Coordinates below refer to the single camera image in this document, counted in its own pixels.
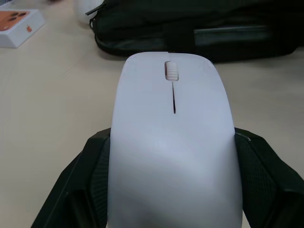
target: black backpack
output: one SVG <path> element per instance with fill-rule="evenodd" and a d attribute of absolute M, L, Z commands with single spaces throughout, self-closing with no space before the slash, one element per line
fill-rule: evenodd
<path fill-rule="evenodd" d="M 292 53 L 301 43 L 303 1 L 105 0 L 90 26 L 105 52 L 193 53 L 213 62 Z"/>

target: wireless mouse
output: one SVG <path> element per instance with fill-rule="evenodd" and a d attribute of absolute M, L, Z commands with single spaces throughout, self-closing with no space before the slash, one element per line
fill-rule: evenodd
<path fill-rule="evenodd" d="M 109 228 L 241 228 L 234 135 L 210 61 L 167 52 L 131 56 L 110 136 Z"/>

